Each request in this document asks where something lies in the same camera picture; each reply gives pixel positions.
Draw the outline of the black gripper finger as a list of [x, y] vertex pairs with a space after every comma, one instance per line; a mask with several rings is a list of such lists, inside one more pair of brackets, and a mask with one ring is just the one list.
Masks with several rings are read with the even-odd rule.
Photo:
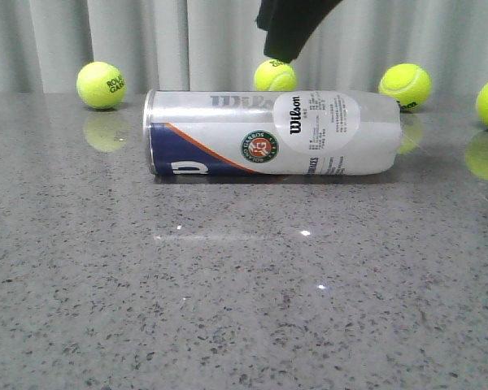
[[291, 63], [309, 37], [341, 0], [262, 0], [255, 19], [266, 32], [266, 57]]

